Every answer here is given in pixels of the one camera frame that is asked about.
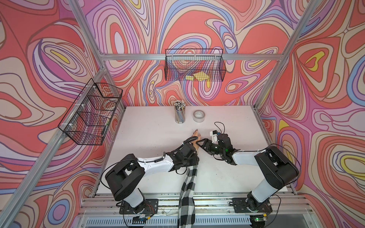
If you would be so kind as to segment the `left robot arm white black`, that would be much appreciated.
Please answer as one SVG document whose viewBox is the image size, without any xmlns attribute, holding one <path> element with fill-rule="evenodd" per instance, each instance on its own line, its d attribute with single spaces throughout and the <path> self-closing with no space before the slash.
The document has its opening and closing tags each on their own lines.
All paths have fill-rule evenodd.
<svg viewBox="0 0 365 228">
<path fill-rule="evenodd" d="M 123 200 L 131 208 L 137 209 L 145 202 L 144 195 L 137 188 L 144 177 L 177 171 L 198 163 L 196 148 L 191 142 L 185 142 L 174 151 L 164 153 L 160 157 L 137 158 L 134 154 L 128 154 L 111 167 L 105 175 L 105 180 L 115 201 Z"/>
</svg>

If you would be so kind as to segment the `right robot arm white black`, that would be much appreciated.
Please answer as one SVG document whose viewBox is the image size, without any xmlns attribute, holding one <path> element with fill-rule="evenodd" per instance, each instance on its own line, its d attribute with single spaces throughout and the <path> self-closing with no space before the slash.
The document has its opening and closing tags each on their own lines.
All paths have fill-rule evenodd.
<svg viewBox="0 0 365 228">
<path fill-rule="evenodd" d="M 235 207 L 235 212 L 243 209 L 255 213 L 268 208 L 269 198 L 299 176 L 295 164 L 274 145 L 262 150 L 241 151 L 233 147 L 228 134 L 212 131 L 211 137 L 198 140 L 196 144 L 211 156 L 219 155 L 230 165 L 258 166 L 264 176 L 246 198 L 232 199 L 230 204 Z"/>
</svg>

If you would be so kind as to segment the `plaid sleeved forearm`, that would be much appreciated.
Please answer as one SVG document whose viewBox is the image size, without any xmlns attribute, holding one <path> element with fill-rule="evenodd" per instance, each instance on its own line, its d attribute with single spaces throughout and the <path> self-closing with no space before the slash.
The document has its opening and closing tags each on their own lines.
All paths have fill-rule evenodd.
<svg viewBox="0 0 365 228">
<path fill-rule="evenodd" d="M 183 182 L 179 198 L 178 228 L 191 228 L 195 223 L 194 190 L 197 174 L 197 165 L 187 168 L 186 178 Z"/>
</svg>

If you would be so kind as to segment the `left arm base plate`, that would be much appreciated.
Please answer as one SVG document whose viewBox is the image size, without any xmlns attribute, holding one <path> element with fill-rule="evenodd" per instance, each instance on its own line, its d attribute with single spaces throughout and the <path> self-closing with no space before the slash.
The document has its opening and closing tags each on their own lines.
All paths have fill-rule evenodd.
<svg viewBox="0 0 365 228">
<path fill-rule="evenodd" d="M 132 207 L 124 200 L 116 204 L 120 208 L 119 214 L 124 215 L 154 215 L 158 212 L 158 199 L 146 199 L 136 207 Z"/>
</svg>

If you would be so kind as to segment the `person's hand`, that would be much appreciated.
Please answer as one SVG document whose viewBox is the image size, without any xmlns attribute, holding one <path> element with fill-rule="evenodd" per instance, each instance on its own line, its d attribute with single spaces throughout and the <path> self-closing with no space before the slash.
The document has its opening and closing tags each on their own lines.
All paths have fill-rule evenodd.
<svg viewBox="0 0 365 228">
<path fill-rule="evenodd" d="M 196 143 L 197 141 L 201 140 L 201 134 L 198 129 L 196 129 L 192 135 L 192 137 L 196 137 L 196 139 L 192 142 L 193 146 L 195 147 L 196 151 L 199 151 L 199 145 Z"/>
</svg>

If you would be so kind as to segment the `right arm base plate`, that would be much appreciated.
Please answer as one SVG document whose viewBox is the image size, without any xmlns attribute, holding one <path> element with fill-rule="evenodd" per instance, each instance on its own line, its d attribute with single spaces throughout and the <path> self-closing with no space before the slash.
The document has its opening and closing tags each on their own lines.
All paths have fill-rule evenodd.
<svg viewBox="0 0 365 228">
<path fill-rule="evenodd" d="M 228 202 L 234 208 L 235 213 L 266 213 L 273 212 L 271 203 L 268 199 L 264 202 L 256 202 L 254 198 L 232 198 Z"/>
</svg>

